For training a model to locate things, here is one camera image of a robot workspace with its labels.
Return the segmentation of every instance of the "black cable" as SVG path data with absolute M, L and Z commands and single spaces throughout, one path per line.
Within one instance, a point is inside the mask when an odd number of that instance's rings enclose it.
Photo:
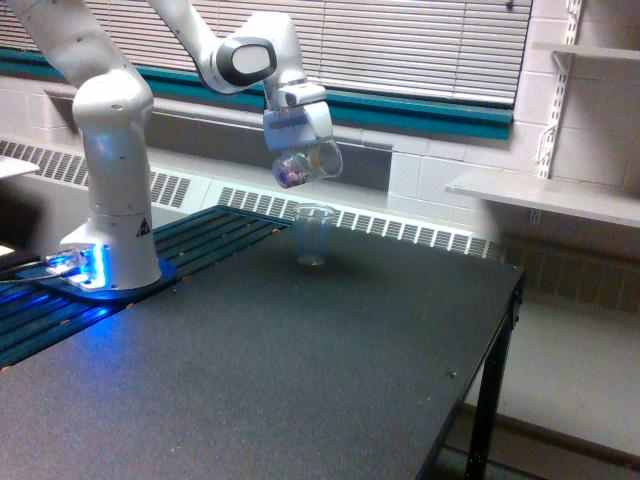
M 15 279 L 12 279 L 12 280 L 0 280 L 0 285 L 8 285 L 9 283 L 11 283 L 11 284 L 20 284 L 20 283 L 41 282 L 42 280 L 49 280 L 51 278 L 60 278 L 60 277 L 64 277 L 64 276 L 65 276 L 64 273 L 56 273 L 54 275 L 43 275 L 42 277 L 15 278 Z
M 73 275 L 77 275 L 80 273 L 80 267 L 75 267 L 70 270 L 67 270 L 63 273 L 55 273 L 52 275 L 43 275 L 41 277 L 32 277 L 32 278 L 17 278 L 12 280 L 0 280 L 0 285 L 8 285 L 8 284 L 21 284 L 21 283 L 33 283 L 33 282 L 41 282 L 43 280 L 51 280 L 53 278 L 61 278 L 61 277 L 70 277 Z
M 44 265 L 44 262 L 42 260 L 35 260 L 33 262 L 27 262 L 27 263 L 23 263 L 22 265 L 16 265 L 15 267 L 11 267 L 11 268 L 7 268 L 5 270 L 2 270 L 0 272 L 0 278 L 5 277 L 7 275 L 9 275 L 10 273 L 16 273 L 19 272 L 20 270 L 24 270 L 25 268 L 29 268 L 29 267 L 38 267 Z

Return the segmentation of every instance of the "window sill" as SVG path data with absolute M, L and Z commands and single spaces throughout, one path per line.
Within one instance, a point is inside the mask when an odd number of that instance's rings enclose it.
M 264 108 L 261 86 L 236 95 L 222 95 L 204 87 L 195 73 L 152 67 L 138 67 L 138 71 L 156 95 L 196 99 L 217 105 Z M 63 80 L 41 54 L 12 49 L 0 49 L 0 73 Z M 507 140 L 513 120 L 511 110 L 341 91 L 328 91 L 327 102 L 337 123 L 356 123 L 374 129 Z

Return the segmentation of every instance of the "wall shelf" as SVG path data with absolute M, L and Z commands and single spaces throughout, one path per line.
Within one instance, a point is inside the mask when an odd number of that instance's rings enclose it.
M 564 43 L 533 42 L 535 50 L 547 50 L 557 54 L 577 55 L 579 57 L 630 60 L 640 62 L 640 50 L 620 48 L 589 47 L 584 45 L 565 45 Z
M 0 155 L 0 179 L 37 172 L 39 168 L 30 162 Z
M 505 170 L 473 169 L 446 191 L 602 222 L 640 227 L 640 194 L 588 183 L 548 180 Z

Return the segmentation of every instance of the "clear plastic cup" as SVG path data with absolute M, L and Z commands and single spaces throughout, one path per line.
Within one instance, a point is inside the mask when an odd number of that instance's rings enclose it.
M 298 263 L 324 264 L 331 221 L 335 215 L 336 211 L 328 205 L 304 203 L 296 207 L 293 226 L 298 236 Z
M 312 143 L 281 152 L 271 167 L 282 188 L 291 188 L 342 173 L 342 154 L 333 140 Z

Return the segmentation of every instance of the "window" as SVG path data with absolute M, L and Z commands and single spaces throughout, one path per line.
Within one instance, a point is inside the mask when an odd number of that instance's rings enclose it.
M 138 65 L 193 71 L 143 0 L 87 0 Z M 192 0 L 225 36 L 256 10 L 291 15 L 309 77 L 328 88 L 512 106 L 532 0 Z M 36 50 L 7 7 L 0 48 Z

